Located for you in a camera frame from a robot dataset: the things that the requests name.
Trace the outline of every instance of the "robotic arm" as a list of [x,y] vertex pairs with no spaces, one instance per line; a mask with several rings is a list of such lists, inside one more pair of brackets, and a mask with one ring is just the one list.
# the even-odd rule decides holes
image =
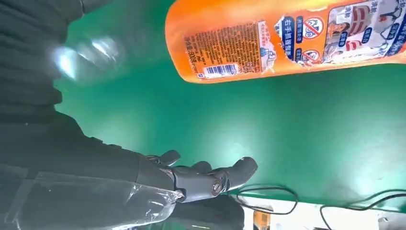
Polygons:
[[176,203],[217,197],[257,169],[172,165],[85,136],[58,113],[52,50],[70,22],[110,0],[0,0],[0,229],[120,230],[166,219]]

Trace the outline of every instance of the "screw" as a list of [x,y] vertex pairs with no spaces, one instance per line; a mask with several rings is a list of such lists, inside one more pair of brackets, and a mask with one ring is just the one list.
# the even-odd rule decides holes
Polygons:
[[213,195],[217,196],[217,195],[220,194],[220,192],[221,192],[221,184],[220,184],[219,180],[216,180],[216,182],[213,184],[212,190],[213,190]]

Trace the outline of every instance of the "orange bottle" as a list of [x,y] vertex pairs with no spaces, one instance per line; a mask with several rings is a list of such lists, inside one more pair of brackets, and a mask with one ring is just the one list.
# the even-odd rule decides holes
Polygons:
[[406,63],[405,0],[177,0],[165,33],[195,83]]

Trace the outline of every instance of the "robotic hand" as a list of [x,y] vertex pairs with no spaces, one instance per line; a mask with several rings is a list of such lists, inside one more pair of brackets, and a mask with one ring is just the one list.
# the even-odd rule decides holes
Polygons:
[[184,195],[178,199],[180,203],[214,198],[223,192],[242,187],[258,168],[255,160],[250,157],[238,160],[231,167],[214,170],[206,161],[200,161],[191,167],[172,167],[180,159],[180,154],[174,150],[160,157],[147,158],[173,179],[175,190]]

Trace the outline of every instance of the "black sleeve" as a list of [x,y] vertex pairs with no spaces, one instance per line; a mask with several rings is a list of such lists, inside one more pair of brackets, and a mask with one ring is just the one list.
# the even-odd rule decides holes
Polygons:
[[69,23],[111,0],[0,0],[0,164],[173,189],[144,156],[86,137],[55,111],[55,48]]

